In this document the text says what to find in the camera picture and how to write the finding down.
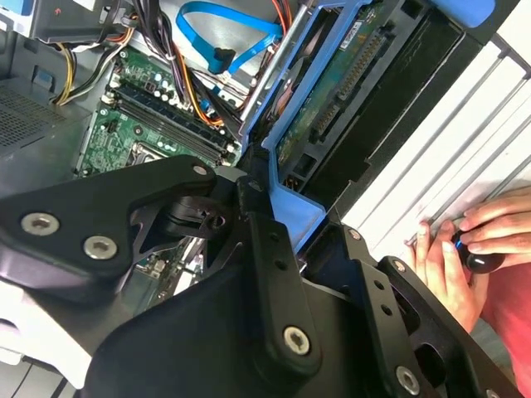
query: green circuit board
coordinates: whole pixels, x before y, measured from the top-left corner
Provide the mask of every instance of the green circuit board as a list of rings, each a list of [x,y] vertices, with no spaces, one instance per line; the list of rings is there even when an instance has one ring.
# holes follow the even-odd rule
[[[213,162],[191,149],[166,138],[138,120],[102,104],[93,121],[92,132],[79,167],[80,176],[86,177],[128,166],[134,143],[145,144],[163,157],[193,155],[209,166],[215,166]]]
[[[384,5],[377,4],[374,7],[366,7],[362,10],[357,20],[343,39],[342,44],[334,57],[324,70],[312,92],[302,105],[299,113],[288,128],[284,137],[276,147],[279,170],[290,158],[295,146],[316,124],[317,129],[326,129],[339,107],[331,105],[324,111],[326,104],[337,95],[345,100],[348,91],[353,89],[352,77],[363,69],[368,63],[369,57],[360,54],[369,37],[382,24],[380,16],[383,14]],[[377,49],[372,43],[368,43],[369,50]]]
[[[167,69],[158,66],[146,55],[128,47],[121,53],[123,69],[119,72],[122,79],[127,80],[135,87],[149,93],[159,92],[172,98],[175,94],[173,76]]]

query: finger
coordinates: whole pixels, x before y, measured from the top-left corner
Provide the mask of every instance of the finger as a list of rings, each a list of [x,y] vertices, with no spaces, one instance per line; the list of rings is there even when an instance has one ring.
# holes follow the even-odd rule
[[[470,280],[470,290],[474,295],[478,309],[483,310],[489,291],[489,274],[473,274]]]
[[[467,291],[468,284],[457,250],[453,244],[445,241],[442,242],[442,254],[445,259],[446,291],[451,297],[462,295]]]
[[[531,196],[531,187],[518,188],[512,191],[507,191],[499,195],[498,197],[526,197]]]
[[[417,263],[416,273],[421,281],[426,284],[426,257],[430,249],[430,226],[422,222],[417,232]]]
[[[470,231],[494,218],[526,211],[531,211],[531,200],[528,197],[501,197],[479,208],[465,211],[465,219],[459,227],[462,231]]]
[[[409,265],[409,268],[413,270],[413,272],[417,271],[416,267],[416,256],[415,256],[415,249],[411,245],[405,244],[406,251],[404,253],[404,262]]]
[[[461,236],[465,245],[487,239],[503,238],[531,232],[531,211],[498,217],[488,224],[475,228]]]
[[[454,224],[451,221],[443,222],[426,257],[426,280],[428,288],[437,297],[446,294],[445,261],[442,256],[442,242],[444,240],[450,240],[454,233]]]
[[[468,245],[470,253],[491,255],[493,253],[516,254],[531,253],[531,233],[506,236],[475,242]]]
[[[504,262],[498,269],[529,263],[531,263],[531,253],[525,253],[520,255],[506,255]]]
[[[493,201],[498,201],[499,199],[502,199],[502,198],[506,198],[506,197],[527,197],[527,196],[531,196],[531,187],[515,189],[513,191],[507,191],[507,192],[499,194],[497,197],[493,197],[491,199],[488,199],[486,201],[478,203],[475,206],[472,206],[467,211],[465,211],[465,213],[469,213],[469,212],[478,210],[481,207],[483,207],[484,205],[486,205],[488,203],[492,203]]]

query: white label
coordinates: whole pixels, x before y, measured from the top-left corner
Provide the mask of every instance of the white label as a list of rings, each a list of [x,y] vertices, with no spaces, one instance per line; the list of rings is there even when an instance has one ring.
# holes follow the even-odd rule
[[[77,2],[80,6],[85,7],[89,11],[94,11],[94,6],[96,4],[96,0],[74,0],[74,2]]]
[[[352,39],[356,36],[356,33],[358,33],[359,28],[362,27],[363,21],[356,21],[352,28],[350,29],[350,32],[347,33],[347,36],[345,37],[345,40],[343,40],[343,43],[341,43],[341,50],[346,50]]]

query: metal plate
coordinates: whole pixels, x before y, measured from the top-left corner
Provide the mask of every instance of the metal plate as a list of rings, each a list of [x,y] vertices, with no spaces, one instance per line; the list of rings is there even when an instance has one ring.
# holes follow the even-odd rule
[[[531,183],[529,68],[504,54],[487,45],[344,217],[375,258],[400,255],[421,220]]]

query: orange wire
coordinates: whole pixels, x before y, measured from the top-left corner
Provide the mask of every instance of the orange wire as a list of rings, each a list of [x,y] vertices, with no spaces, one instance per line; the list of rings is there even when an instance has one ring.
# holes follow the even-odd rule
[[[210,125],[213,125],[213,126],[221,126],[223,125],[223,121],[218,119],[218,120],[211,120],[209,119],[204,113],[203,111],[201,110],[201,108],[199,107],[199,105],[197,104],[197,98],[193,92],[193,89],[192,89],[192,83],[190,82],[190,75],[188,74],[188,68],[186,66],[186,64],[184,63],[184,58],[183,56],[181,55],[181,53],[179,52],[178,48],[177,48],[177,45],[173,44],[173,48],[175,49],[175,53],[177,54],[177,57],[179,59],[179,62],[181,63],[181,67],[183,68],[183,72],[184,72],[184,81],[186,83],[186,86],[187,86],[187,91],[188,91],[188,94],[190,95],[190,100],[192,101],[192,106],[193,108],[195,109],[195,111],[197,112],[197,115],[201,118],[201,120],[203,122],[205,122],[206,124],[210,124]]]
[[[282,11],[280,10],[280,6],[279,6],[279,3],[276,2],[276,0],[271,0],[273,2],[273,5],[275,6],[276,8],[276,11],[278,12],[279,14],[279,18],[280,18],[280,23],[282,24],[282,31],[284,33],[284,36],[286,34],[286,32],[288,31],[285,27],[285,21],[284,21],[284,18],[282,17]]]
[[[290,0],[284,0],[285,8],[288,10],[288,20],[290,21],[290,27],[293,23],[293,16],[291,15]]]

